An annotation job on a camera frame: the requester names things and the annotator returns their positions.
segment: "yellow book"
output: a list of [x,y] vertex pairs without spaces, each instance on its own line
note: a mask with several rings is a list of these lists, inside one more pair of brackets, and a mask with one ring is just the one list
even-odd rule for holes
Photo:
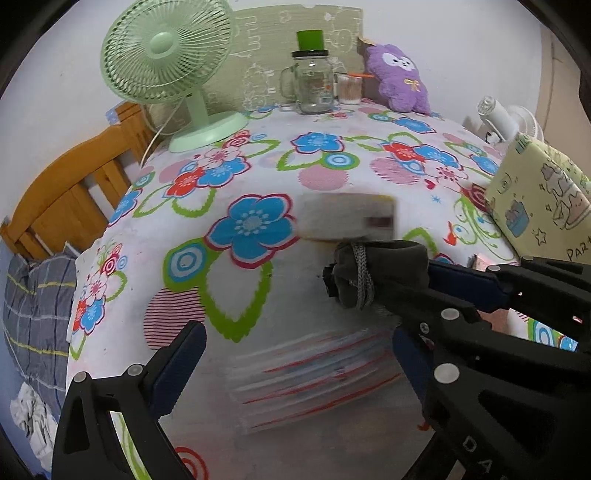
[[591,264],[591,182],[566,155],[517,134],[486,189],[517,253]]

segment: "green table fan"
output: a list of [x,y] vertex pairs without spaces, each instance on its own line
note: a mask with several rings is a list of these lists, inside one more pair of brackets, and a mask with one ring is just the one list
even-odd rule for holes
[[203,147],[244,128],[237,112],[208,115],[201,85],[228,56],[233,13],[225,0],[137,0],[109,29],[100,55],[106,84],[136,103],[186,98],[191,124],[171,152]]

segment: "wooden headboard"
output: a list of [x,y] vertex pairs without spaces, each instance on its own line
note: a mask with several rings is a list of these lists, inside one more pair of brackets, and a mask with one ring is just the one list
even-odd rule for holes
[[38,239],[52,252],[61,252],[66,242],[83,251],[103,235],[108,220],[83,180],[92,176],[117,207],[131,184],[117,157],[131,150],[140,162],[154,135],[139,105],[125,102],[116,111],[119,125],[68,150],[27,189],[10,223],[0,226],[2,239],[13,252],[43,260],[49,253]]

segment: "wall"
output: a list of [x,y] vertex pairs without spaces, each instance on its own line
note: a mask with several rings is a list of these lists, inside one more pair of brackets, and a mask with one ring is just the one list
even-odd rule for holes
[[[234,9],[284,0],[230,0]],[[119,99],[99,73],[102,39],[131,0],[79,0],[37,42],[0,99],[0,218],[40,171],[107,126]],[[535,110],[539,22],[517,0],[327,0],[364,9],[364,32],[398,44],[419,65],[433,108],[476,119],[483,95]]]
[[544,32],[543,70],[538,118],[545,140],[567,154],[591,176],[591,122],[579,100],[580,70],[560,40]]

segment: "purple plush toy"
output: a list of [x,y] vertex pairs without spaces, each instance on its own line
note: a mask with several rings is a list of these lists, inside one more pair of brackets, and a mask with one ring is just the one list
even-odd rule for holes
[[415,64],[394,45],[367,49],[367,69],[379,80],[379,92],[395,112],[431,115],[427,88]]

